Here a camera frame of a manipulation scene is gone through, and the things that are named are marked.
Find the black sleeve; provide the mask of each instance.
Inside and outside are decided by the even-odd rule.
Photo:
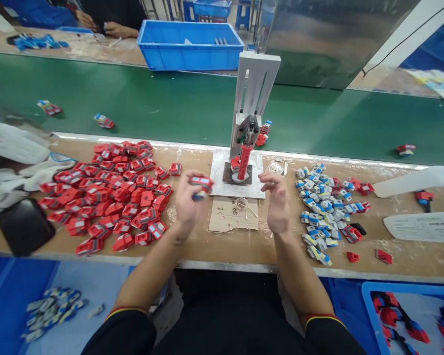
[[[314,317],[306,324],[306,341],[324,355],[367,355],[345,325],[334,317]]]
[[[129,0],[130,7],[130,23],[128,27],[140,30],[143,20],[147,19],[145,10],[139,0]]]
[[[153,349],[156,329],[139,310],[111,314],[95,332],[81,355],[145,355]]]

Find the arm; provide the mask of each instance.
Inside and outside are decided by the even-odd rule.
[[[203,201],[192,200],[192,195],[202,188],[189,184],[192,176],[203,175],[189,171],[181,176],[176,191],[177,221],[130,274],[117,296],[113,309],[136,307],[147,311],[173,273],[176,262],[182,255],[184,244],[201,216],[204,205]]]
[[[309,265],[300,238],[292,233],[289,220],[289,199],[284,178],[275,173],[259,175],[270,191],[268,227],[273,232],[281,277],[301,324],[312,314],[333,315],[333,307],[324,286]]]
[[[123,26],[117,22],[109,21],[104,25],[105,33],[112,37],[137,38],[139,31],[130,27]]]
[[[88,29],[91,29],[94,32],[98,32],[99,29],[98,29],[97,25],[95,24],[94,19],[90,15],[88,15],[82,11],[76,10],[75,16],[82,26],[84,26]]]

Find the green conveyor belt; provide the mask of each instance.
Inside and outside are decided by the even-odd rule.
[[[52,131],[230,144],[235,77],[0,54],[0,104]],[[49,117],[49,100],[64,113]],[[116,123],[97,126],[102,113]],[[444,101],[275,85],[263,120],[266,150],[444,164]],[[401,159],[393,148],[415,144]]]

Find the wooden workbench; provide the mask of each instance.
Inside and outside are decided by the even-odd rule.
[[[90,161],[93,153],[94,142],[83,142],[76,140],[55,139],[53,150],[66,154],[79,161]],[[188,145],[179,147],[167,144],[154,145],[154,159],[158,165],[169,167],[172,162],[179,161],[183,170],[198,169],[206,174],[210,173],[212,151],[210,147]],[[263,157],[266,168],[273,156],[267,153]],[[305,226],[301,225],[299,215],[306,210],[297,196],[294,187],[294,170],[303,166],[311,167],[319,160],[317,157],[303,157],[298,154],[285,154],[285,160],[289,163],[289,172],[286,176],[288,187],[291,191],[291,220],[293,231],[296,236],[305,232]],[[327,166],[326,173],[331,177],[346,179],[354,177],[360,181],[371,183],[381,181],[396,175],[404,174],[411,167],[392,167],[394,164],[377,164],[374,162],[349,161],[348,159],[325,158]],[[177,189],[179,178],[170,177],[166,182]],[[435,212],[444,211],[444,188],[432,189],[436,198],[432,204]],[[398,279],[411,277],[413,280],[424,280],[444,282],[444,243],[409,242],[394,239],[383,225],[382,219],[393,214],[420,213],[421,207],[416,204],[413,194],[405,194],[388,199],[379,199],[375,196],[362,197],[353,193],[354,202],[368,201],[372,209],[365,214],[353,215],[352,221],[359,222],[367,231],[364,239],[356,245],[351,245],[345,240],[336,248],[330,248],[327,253],[333,262],[331,276],[355,277],[356,275],[384,275],[384,279]],[[232,263],[243,265],[276,265],[276,253],[274,241],[270,238],[270,231],[266,224],[268,200],[261,202],[259,209],[259,231],[235,229],[227,233],[213,233],[207,230],[209,216],[211,213],[212,198],[206,201],[207,209],[201,222],[197,225],[185,247],[183,259],[200,261],[206,263],[221,263],[227,265]],[[171,224],[175,221],[176,212],[174,197],[172,197],[166,208],[162,221]],[[75,247],[85,240],[86,237],[70,237],[63,229],[58,230],[55,237],[36,251],[35,256],[44,258],[70,258],[74,256]],[[131,257],[138,262],[139,257],[145,256],[151,247],[133,246],[124,252],[113,253],[115,235],[106,240],[105,248],[90,259],[99,260],[99,257],[107,256],[106,260],[125,256]],[[375,249],[380,248],[394,258],[393,265],[387,265],[375,258]],[[348,262],[347,251],[353,251],[360,255],[360,261],[356,264]],[[0,254],[10,254],[7,243],[0,231]],[[326,275],[326,269],[317,261],[311,260],[311,265],[316,268],[318,274]]]
[[[15,46],[6,43],[6,38],[14,35],[14,33],[6,34],[0,32],[0,53],[147,67],[145,58],[134,38],[125,39],[113,47],[108,47],[99,44],[93,35],[89,34],[80,34],[80,36],[77,36],[77,34],[71,32],[21,26],[15,26],[15,29],[17,33],[30,33],[37,37],[51,34],[55,40],[67,42],[70,48],[28,49],[20,52]],[[115,38],[109,37],[109,43],[113,41],[115,41]],[[237,71],[215,71],[214,73],[237,75]],[[360,72],[347,89],[391,92],[421,97],[439,97],[436,92],[416,81],[403,69],[381,66],[377,67],[365,77],[363,73]]]

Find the worker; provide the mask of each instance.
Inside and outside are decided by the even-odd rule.
[[[267,223],[273,232],[279,271],[305,337],[285,319],[275,275],[226,272],[221,276],[215,274],[218,271],[183,270],[183,280],[178,280],[180,275],[176,274],[183,310],[153,348],[156,329],[148,309],[173,273],[187,239],[207,208],[207,202],[192,199],[201,190],[201,186],[189,184],[192,176],[203,175],[191,171],[181,177],[176,191],[176,221],[125,281],[112,311],[82,354],[366,355],[334,315],[299,236],[293,234],[284,178],[275,173],[259,175],[264,183],[261,190],[270,191]],[[196,276],[188,277],[191,272]]]
[[[137,38],[147,19],[139,0],[80,0],[82,11],[75,16],[79,23],[94,32],[113,37]]]

